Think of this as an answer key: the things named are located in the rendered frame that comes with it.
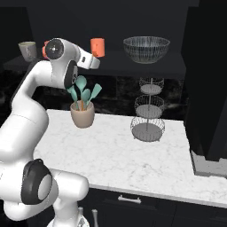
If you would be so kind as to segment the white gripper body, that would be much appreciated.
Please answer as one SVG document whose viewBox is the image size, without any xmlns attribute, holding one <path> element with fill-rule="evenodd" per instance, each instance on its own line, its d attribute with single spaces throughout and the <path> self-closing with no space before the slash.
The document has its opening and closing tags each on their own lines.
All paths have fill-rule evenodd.
<svg viewBox="0 0 227 227">
<path fill-rule="evenodd" d="M 93 55 L 88 57 L 88 69 L 98 69 L 100 65 L 100 60 Z"/>
</svg>

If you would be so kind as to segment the dark tall cabinet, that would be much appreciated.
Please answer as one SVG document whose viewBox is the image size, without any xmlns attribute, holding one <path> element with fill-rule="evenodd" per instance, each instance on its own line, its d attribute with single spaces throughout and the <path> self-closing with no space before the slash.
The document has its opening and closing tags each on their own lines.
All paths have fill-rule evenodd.
<svg viewBox="0 0 227 227">
<path fill-rule="evenodd" d="M 200 0 L 188 9 L 181 53 L 190 150 L 206 160 L 227 159 L 227 0 Z"/>
</svg>

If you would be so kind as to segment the orange cup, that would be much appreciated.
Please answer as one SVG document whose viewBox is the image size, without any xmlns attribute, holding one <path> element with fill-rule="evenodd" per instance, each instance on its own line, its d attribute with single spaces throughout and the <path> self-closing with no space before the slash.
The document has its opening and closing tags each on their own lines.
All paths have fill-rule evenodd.
<svg viewBox="0 0 227 227">
<path fill-rule="evenodd" d="M 45 59 L 47 59 L 45 47 L 46 47 L 46 45 L 48 44 L 48 42 L 49 42 L 49 41 L 45 41 L 45 42 L 44 42 L 44 46 L 43 46 L 43 48 L 42 48 L 42 54 L 43 54 L 43 57 L 44 57 Z"/>
<path fill-rule="evenodd" d="M 105 39 L 104 38 L 92 38 L 90 40 L 91 53 L 94 57 L 105 56 Z"/>
</svg>

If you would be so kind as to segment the teal spoon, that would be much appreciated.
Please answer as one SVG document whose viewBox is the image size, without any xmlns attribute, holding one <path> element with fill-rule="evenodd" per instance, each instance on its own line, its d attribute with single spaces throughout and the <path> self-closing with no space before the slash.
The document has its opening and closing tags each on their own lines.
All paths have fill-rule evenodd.
<svg viewBox="0 0 227 227">
<path fill-rule="evenodd" d="M 79 75 L 76 79 L 76 82 L 75 82 L 76 86 L 78 87 L 78 89 L 80 90 L 81 92 L 81 95 L 82 95 L 82 92 L 84 91 L 84 88 L 85 86 L 87 85 L 87 80 L 84 76 L 82 75 Z"/>
<path fill-rule="evenodd" d="M 80 109 L 79 109 L 79 106 L 77 103 L 78 97 L 77 97 L 77 93 L 74 89 L 74 85 L 72 85 L 69 89 L 67 89 L 67 92 L 71 94 L 71 97 L 72 97 L 73 101 L 75 102 L 75 108 L 77 111 L 79 111 Z"/>
<path fill-rule="evenodd" d="M 85 89 L 81 95 L 82 110 L 86 109 L 86 102 L 88 101 L 89 98 L 90 98 L 90 89 Z"/>
</svg>

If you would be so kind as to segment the teal spatula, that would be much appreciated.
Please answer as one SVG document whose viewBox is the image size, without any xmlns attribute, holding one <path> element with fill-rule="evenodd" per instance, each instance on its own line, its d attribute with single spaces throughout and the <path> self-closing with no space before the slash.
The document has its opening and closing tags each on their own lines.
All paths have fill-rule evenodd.
<svg viewBox="0 0 227 227">
<path fill-rule="evenodd" d="M 102 90 L 102 87 L 100 84 L 96 83 L 94 88 L 93 88 L 93 91 L 91 92 L 91 95 L 90 95 L 90 99 L 87 101 L 87 104 L 90 103 L 90 101 L 95 98 L 98 93 Z"/>
</svg>

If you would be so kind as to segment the clear glass bowl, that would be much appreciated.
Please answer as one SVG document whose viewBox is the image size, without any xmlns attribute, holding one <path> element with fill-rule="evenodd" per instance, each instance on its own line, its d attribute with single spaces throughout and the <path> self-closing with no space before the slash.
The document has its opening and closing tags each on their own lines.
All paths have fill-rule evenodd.
<svg viewBox="0 0 227 227">
<path fill-rule="evenodd" d="M 170 41 L 157 36 L 133 36 L 123 40 L 126 55 L 139 64 L 153 64 L 168 52 Z"/>
</svg>

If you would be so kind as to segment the beige utensil pot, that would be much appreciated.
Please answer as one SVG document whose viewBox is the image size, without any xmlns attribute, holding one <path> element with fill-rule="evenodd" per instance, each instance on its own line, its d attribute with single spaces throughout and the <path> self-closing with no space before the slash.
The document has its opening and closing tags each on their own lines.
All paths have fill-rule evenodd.
<svg viewBox="0 0 227 227">
<path fill-rule="evenodd" d="M 70 113 L 74 125 L 80 129 L 86 129 L 90 127 L 94 121 L 95 117 L 95 108 L 92 102 L 89 103 L 86 110 L 79 110 L 77 106 L 81 106 L 80 102 L 77 102 L 77 105 L 73 103 L 70 106 Z"/>
</svg>

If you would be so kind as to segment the grey cup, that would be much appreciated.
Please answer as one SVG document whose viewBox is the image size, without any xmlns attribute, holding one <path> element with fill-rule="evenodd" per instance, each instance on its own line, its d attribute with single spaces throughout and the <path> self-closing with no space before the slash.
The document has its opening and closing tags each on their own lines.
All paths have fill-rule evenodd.
<svg viewBox="0 0 227 227">
<path fill-rule="evenodd" d="M 36 59 L 36 44 L 35 42 L 19 43 L 20 52 L 26 62 L 32 62 Z"/>
</svg>

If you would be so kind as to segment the grey stone block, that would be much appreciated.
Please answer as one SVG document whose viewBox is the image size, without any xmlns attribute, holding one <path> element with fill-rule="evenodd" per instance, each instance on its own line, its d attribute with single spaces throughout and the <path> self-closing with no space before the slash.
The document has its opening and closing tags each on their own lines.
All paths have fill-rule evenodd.
<svg viewBox="0 0 227 227">
<path fill-rule="evenodd" d="M 190 150 L 193 172 L 196 176 L 219 176 L 227 178 L 227 160 L 206 160 L 204 156 L 197 155 Z"/>
</svg>

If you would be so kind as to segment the dark drawer front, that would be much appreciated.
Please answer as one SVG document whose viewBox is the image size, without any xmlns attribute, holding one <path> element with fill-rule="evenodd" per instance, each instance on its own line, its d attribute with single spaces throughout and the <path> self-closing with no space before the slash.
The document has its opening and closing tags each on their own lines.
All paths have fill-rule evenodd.
<svg viewBox="0 0 227 227">
<path fill-rule="evenodd" d="M 141 199 L 141 204 L 118 201 L 118 197 Z M 172 200 L 123 192 L 100 192 L 102 227 L 171 227 L 176 211 Z"/>
</svg>

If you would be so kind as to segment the dark open wall cabinet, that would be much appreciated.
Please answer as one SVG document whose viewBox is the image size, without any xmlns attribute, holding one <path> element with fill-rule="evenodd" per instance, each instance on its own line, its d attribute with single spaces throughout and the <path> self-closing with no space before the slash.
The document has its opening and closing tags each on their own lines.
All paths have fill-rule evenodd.
<svg viewBox="0 0 227 227">
<path fill-rule="evenodd" d="M 97 70 L 82 74 L 143 76 L 184 79 L 181 55 L 184 27 L 190 7 L 200 0 L 0 0 L 0 39 L 15 37 L 41 46 L 52 38 L 63 38 L 90 50 L 90 40 L 105 39 L 106 54 Z M 158 62 L 133 62 L 123 49 L 132 36 L 159 36 L 170 41 L 168 53 Z"/>
</svg>

